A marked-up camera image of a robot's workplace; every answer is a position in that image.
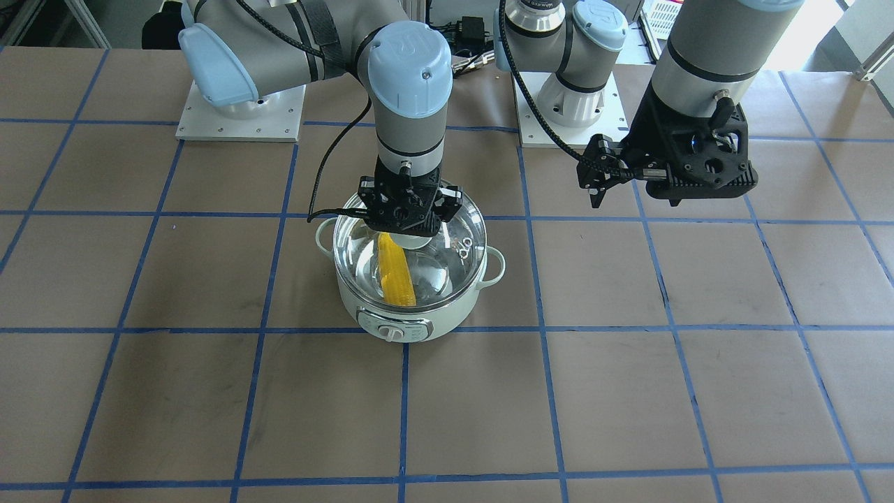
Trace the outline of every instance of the black cable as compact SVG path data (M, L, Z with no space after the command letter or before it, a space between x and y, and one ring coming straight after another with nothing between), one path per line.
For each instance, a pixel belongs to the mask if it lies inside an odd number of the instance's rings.
M540 127L544 129L546 136L550 137L553 143L559 146L559 148L564 151L566 154L572 156L576 159L577 162L582 163L584 166L594 169L600 173L605 173L607 175L616 176L621 180L632 180L634 178L633 173L622 170L619 167L603 167L596 164L593 160L585 158L580 155L576 150L574 150L568 143L565 143L562 138L556 134L555 131L552 130L552 127L546 122L546 119L541 115L540 110L537 108L537 105L534 101L534 97L531 96L531 92L527 90L527 85L521 78L521 73L519 72L519 68L515 65L515 60L512 58L512 53L509 49L509 40L506 38L506 0L500 0L500 8L497 11L497 15L499 16L498 26L500 27L500 39L502 42L503 52L506 54L506 61L509 63L510 72L512 74L512 78L519 85L519 89L521 89L522 96L525 97L525 101L527 105L531 107L531 113L534 115L534 118L537 119L537 122L540 124Z
M251 8L248 4L245 3L245 0L236 0L236 3L239 4L239 7L242 7L242 10L245 11L249 16L251 16L255 21L258 22L261 26L263 26L267 31L273 33L278 39L282 40L286 44L289 44L296 49L300 49L310 55L314 55L323 60L324 64L334 64L331 61L326 61L326 58L323 56L323 52L314 49L310 46L305 46L304 44L298 42L298 40L286 35L274 25L270 24L270 21L261 17L261 14L257 13L254 9ZM339 64L335 64L335 66L346 70L343 66Z
M479 54L479 55L477 55L477 56L475 56L475 57L469 59L468 62L466 62L466 64L463 65L462 68L460 68L459 70L457 70L456 72L453 73L453 78L454 78L454 79L459 78L459 77L460 77L463 73L465 73L466 70L467 70L467 69L468 69L468 68L469 68L475 61L477 61L478 58L480 58L481 56L483 56L483 55L480 55L480 54Z
M360 121L363 120L363 117L366 117L369 113L369 109L373 106L373 100L367 98L367 105L363 108L363 111L360 112L360 115L357 116L353 121L350 122L342 132L335 137L335 140L332 142L332 145L329 145L329 149L326 151L323 156L323 160L320 161L320 167L316 171L316 180L314 181L314 191L310 193L310 206L308 207L308 223L316 217L320 215L344 215L345 217L354 217L354 218L363 218L367 215L367 211L365 209L360 208L339 208L339 209L320 209L319 211L314 211L314 203L316 203L316 191L320 188L320 179L323 178L323 170L326 167L326 161L329 160L329 156L332 155L335 147L338 146L339 142L342 141L342 138L345 137L348 132L354 128Z

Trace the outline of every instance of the button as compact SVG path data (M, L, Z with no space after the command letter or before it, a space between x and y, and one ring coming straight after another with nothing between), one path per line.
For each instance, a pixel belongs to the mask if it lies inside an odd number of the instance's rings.
M400 342L403 339L403 330L390 325L379 327L379 335L388 342Z

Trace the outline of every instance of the glass lid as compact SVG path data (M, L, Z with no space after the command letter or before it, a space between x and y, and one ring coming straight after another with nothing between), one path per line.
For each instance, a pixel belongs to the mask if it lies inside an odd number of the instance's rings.
M387 311L430 311L450 303L478 278L485 222L464 196L453 219L429 238L380 233L363 220L339 217L333 252L339 276L364 301ZM348 208L364 208L357 194Z

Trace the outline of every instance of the white basket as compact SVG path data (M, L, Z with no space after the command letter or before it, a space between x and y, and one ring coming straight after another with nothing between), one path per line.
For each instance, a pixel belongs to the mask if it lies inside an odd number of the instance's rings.
M677 20L677 14L682 4L670 2L669 0L655 0L649 14L646 18L649 20L649 26L652 27L652 33L655 38L667 40L673 28L673 22Z

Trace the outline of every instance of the white pot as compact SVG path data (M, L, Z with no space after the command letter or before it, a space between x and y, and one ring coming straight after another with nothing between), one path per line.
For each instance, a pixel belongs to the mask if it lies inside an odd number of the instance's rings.
M316 230L316 246L333 260L333 264L335 260L333 251L321 243L321 237L325 229L334 226L337 221L338 218L330 218ZM487 255L493 255L500 262L500 272L495 278L485 280ZM478 300L478 293L499 282L505 271L506 259L502 253L485 243L485 254L475 273L475 281L449 303L433 309L425 307L386 309L381 305L374 305L351 290L338 268L336 276L345 309L364 330L388 342L407 343L431 340L456 328L472 312Z

